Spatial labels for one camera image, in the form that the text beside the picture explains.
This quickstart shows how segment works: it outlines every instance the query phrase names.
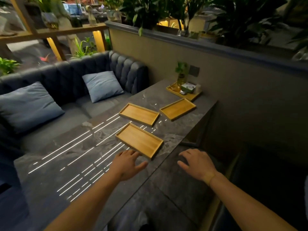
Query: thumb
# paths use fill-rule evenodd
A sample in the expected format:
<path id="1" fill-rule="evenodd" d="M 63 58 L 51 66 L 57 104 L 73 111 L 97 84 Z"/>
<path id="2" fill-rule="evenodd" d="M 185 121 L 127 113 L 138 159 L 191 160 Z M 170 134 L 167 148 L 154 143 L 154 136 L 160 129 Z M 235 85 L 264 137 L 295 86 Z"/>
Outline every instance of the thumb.
<path id="1" fill-rule="evenodd" d="M 189 169 L 189 166 L 185 163 L 183 163 L 182 161 L 178 161 L 177 164 L 184 170 L 187 172 L 187 170 Z"/>
<path id="2" fill-rule="evenodd" d="M 137 165 L 135 169 L 137 170 L 137 172 L 140 172 L 144 170 L 147 165 L 148 165 L 148 162 L 144 161 L 141 164 Z"/>

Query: person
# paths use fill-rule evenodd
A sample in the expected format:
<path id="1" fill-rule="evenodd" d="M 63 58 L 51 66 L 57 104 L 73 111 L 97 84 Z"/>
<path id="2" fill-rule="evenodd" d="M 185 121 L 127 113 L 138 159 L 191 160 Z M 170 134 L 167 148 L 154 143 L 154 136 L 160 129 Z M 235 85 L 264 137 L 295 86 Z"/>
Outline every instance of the person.
<path id="1" fill-rule="evenodd" d="M 142 162 L 135 166 L 140 155 L 133 150 L 117 154 L 107 173 L 73 201 L 45 231 L 91 230 L 117 184 L 132 178 L 148 165 L 147 162 Z M 243 231 L 296 231 L 281 217 L 219 173 L 206 152 L 188 149 L 180 155 L 187 159 L 188 165 L 182 161 L 178 161 L 178 165 L 193 178 L 205 182 L 216 193 Z"/>
<path id="2" fill-rule="evenodd" d="M 72 24 L 70 21 L 71 16 L 65 10 L 61 0 L 51 0 L 51 11 L 59 20 L 59 30 L 67 30 L 72 28 Z M 75 39 L 77 39 L 78 43 L 80 44 L 79 38 L 76 34 L 71 34 L 67 35 L 66 39 L 68 41 L 68 46 L 70 47 L 71 54 L 75 55 L 76 51 L 78 50 Z"/>

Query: wall ledge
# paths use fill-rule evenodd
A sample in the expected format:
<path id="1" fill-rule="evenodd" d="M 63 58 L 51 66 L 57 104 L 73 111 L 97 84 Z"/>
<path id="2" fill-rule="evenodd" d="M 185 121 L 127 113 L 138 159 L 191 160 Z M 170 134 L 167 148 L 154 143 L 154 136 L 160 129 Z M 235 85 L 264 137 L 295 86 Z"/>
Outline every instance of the wall ledge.
<path id="1" fill-rule="evenodd" d="M 128 26 L 121 23 L 106 21 L 106 26 L 111 29 L 122 30 L 138 35 L 138 28 Z M 308 65 L 301 62 L 292 62 L 291 60 L 275 58 L 264 54 L 254 53 L 247 50 L 241 50 L 231 48 L 224 45 L 218 45 L 210 42 L 198 42 L 194 39 L 175 36 L 172 34 L 162 33 L 158 31 L 152 31 L 144 29 L 141 37 L 148 37 L 156 40 L 161 40 L 171 44 L 187 47 L 190 49 L 215 54 L 221 57 L 228 57 L 235 60 L 241 60 L 251 64 L 257 64 L 260 66 L 269 66 L 273 69 L 288 70 L 290 72 L 307 73 Z"/>

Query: wooden tray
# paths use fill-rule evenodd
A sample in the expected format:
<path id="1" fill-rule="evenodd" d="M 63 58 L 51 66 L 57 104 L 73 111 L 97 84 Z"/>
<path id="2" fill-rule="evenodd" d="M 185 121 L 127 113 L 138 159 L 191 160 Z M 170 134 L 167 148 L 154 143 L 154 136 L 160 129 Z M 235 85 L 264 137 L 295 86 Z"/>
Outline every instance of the wooden tray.
<path id="1" fill-rule="evenodd" d="M 150 109 L 140 107 L 128 103 L 120 112 L 120 116 L 128 117 L 134 121 L 138 121 L 142 124 L 153 126 L 159 117 L 159 113 Z"/>
<path id="2" fill-rule="evenodd" d="M 121 142 L 149 158 L 153 157 L 158 148 L 164 142 L 155 135 L 152 135 L 131 123 L 128 123 L 115 136 L 119 138 Z"/>
<path id="3" fill-rule="evenodd" d="M 181 99 L 178 101 L 175 101 L 172 104 L 169 104 L 163 108 L 160 109 L 160 111 L 167 116 L 171 121 L 185 115 L 186 113 L 190 112 L 196 108 L 196 106 L 191 103 L 187 99 Z"/>
<path id="4" fill-rule="evenodd" d="M 199 92 L 197 94 L 187 93 L 186 95 L 181 95 L 180 93 L 178 93 L 176 91 L 172 91 L 170 87 L 171 87 L 171 85 L 166 87 L 167 91 L 172 92 L 173 94 L 175 94 L 175 95 L 177 95 L 179 97 L 185 98 L 185 99 L 187 99 L 187 100 L 189 100 L 191 102 L 194 101 L 202 93 L 202 92 Z"/>

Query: throw pillow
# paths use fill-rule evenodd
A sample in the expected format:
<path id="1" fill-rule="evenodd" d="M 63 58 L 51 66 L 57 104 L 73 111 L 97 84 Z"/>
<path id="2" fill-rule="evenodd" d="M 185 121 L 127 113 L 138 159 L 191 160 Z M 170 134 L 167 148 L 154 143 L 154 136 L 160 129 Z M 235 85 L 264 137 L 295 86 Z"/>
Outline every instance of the throw pillow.
<path id="1" fill-rule="evenodd" d="M 28 131 L 63 113 L 40 82 L 0 95 L 0 115 L 16 133 Z"/>
<path id="2" fill-rule="evenodd" d="M 86 74 L 82 78 L 93 103 L 124 92 L 113 71 Z"/>

